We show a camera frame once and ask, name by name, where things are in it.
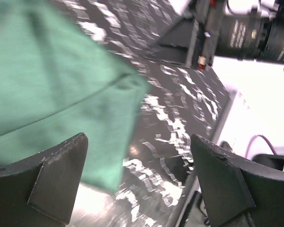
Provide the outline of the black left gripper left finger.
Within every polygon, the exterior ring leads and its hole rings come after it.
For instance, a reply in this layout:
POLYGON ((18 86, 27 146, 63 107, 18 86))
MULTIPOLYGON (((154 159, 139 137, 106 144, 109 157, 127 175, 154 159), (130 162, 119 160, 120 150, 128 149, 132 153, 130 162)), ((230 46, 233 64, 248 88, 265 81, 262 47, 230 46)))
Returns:
POLYGON ((0 227, 68 225, 87 151, 88 138, 79 133, 0 167, 0 227))

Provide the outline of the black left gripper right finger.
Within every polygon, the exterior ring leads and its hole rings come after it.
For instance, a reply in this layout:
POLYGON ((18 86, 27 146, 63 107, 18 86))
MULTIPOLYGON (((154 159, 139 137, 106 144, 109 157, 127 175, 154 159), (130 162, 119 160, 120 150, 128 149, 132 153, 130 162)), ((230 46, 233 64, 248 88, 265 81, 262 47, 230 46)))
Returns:
POLYGON ((284 172, 195 134, 191 153, 212 227, 284 227, 284 172))

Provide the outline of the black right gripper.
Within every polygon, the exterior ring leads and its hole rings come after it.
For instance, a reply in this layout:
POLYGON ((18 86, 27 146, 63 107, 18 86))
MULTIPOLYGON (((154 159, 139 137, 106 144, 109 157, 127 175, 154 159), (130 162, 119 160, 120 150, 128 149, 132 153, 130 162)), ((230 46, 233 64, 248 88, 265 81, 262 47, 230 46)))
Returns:
MULTIPOLYGON (((227 0, 212 0, 211 9, 222 7, 210 36, 214 56, 284 65, 284 0, 276 8, 261 1, 247 13, 236 13, 227 0)), ((196 69, 204 42, 204 25, 195 18, 177 19, 144 49, 144 58, 167 65, 196 69)))

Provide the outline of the dark green cloth napkin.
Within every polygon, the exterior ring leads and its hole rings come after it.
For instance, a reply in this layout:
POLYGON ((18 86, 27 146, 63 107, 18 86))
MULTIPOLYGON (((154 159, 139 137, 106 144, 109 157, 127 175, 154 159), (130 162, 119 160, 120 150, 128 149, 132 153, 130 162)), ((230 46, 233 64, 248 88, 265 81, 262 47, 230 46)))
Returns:
POLYGON ((0 166, 83 132, 81 181, 119 189, 149 83, 47 0, 0 0, 0 166))

